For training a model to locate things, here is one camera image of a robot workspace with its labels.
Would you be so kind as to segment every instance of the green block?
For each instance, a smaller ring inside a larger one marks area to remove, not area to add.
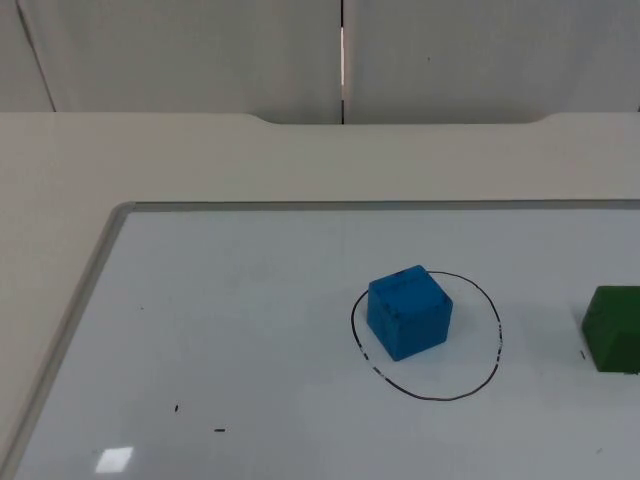
[[[640,372],[640,287],[598,287],[582,331],[599,371]]]

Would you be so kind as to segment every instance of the block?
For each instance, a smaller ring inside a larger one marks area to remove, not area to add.
[[[420,265],[369,284],[367,324],[398,361],[447,339],[453,302]]]
[[[640,372],[640,287],[598,287],[582,331],[599,371]]]

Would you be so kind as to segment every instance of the hand-drawn circle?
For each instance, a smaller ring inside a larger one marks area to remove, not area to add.
[[[410,391],[410,390],[398,385],[396,382],[394,382],[389,377],[387,377],[384,373],[382,373],[380,371],[380,369],[378,367],[376,367],[373,364],[373,362],[371,362],[371,360],[369,359],[369,355],[367,355],[367,353],[364,351],[364,348],[362,347],[362,343],[360,342],[360,338],[358,337],[358,332],[356,332],[356,324],[355,324],[356,309],[358,308],[358,305],[360,304],[362,299],[367,296],[367,294],[369,293],[369,290],[365,290],[362,293],[362,295],[360,295],[360,297],[358,297],[356,302],[353,304],[353,308],[351,309],[351,332],[353,333],[353,338],[355,339],[356,344],[358,345],[358,348],[360,349],[360,353],[362,353],[362,355],[364,356],[365,360],[371,365],[371,367],[373,368],[373,371],[376,372],[380,377],[382,377],[384,379],[384,381],[387,382],[389,385],[391,385],[393,388],[395,388],[396,390],[399,390],[400,392],[404,393],[405,395],[409,395],[410,397],[416,398],[418,400],[425,400],[425,401],[430,401],[430,402],[453,402],[454,400],[460,400],[462,398],[470,397],[470,396],[478,393],[480,390],[482,390],[484,387],[486,387],[489,384],[489,382],[491,382],[491,380],[493,380],[493,377],[495,376],[496,372],[498,371],[498,367],[500,366],[500,356],[502,355],[502,345],[503,345],[502,321],[500,320],[500,315],[498,314],[498,310],[496,309],[496,306],[493,303],[493,300],[491,299],[491,297],[487,294],[487,292],[485,292],[473,280],[471,280],[471,279],[469,279],[469,278],[467,278],[467,277],[465,277],[463,275],[458,275],[457,273],[444,272],[444,271],[441,271],[441,270],[428,270],[428,272],[430,274],[434,274],[434,275],[449,275],[451,277],[456,277],[456,278],[459,278],[461,280],[464,280],[465,282],[470,283],[475,288],[477,288],[480,291],[480,293],[482,293],[482,295],[489,302],[489,305],[491,306],[491,310],[493,310],[493,313],[494,313],[494,315],[496,317],[496,322],[498,324],[498,354],[496,355],[496,361],[495,361],[495,364],[493,365],[493,368],[491,369],[491,372],[489,373],[489,376],[480,385],[478,385],[473,390],[470,390],[470,391],[468,391],[466,393],[461,393],[460,395],[455,395],[455,396],[452,396],[452,397],[435,397],[435,396],[432,397],[432,396],[424,396],[424,395],[419,395],[417,393],[414,393],[414,392],[412,392],[412,391]]]

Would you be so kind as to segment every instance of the table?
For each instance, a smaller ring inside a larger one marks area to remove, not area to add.
[[[638,199],[639,133],[635,114],[393,127],[2,114],[0,452],[122,202]]]

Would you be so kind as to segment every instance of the blue block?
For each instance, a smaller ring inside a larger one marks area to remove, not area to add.
[[[395,361],[447,339],[453,302],[420,265],[369,284],[367,324]]]

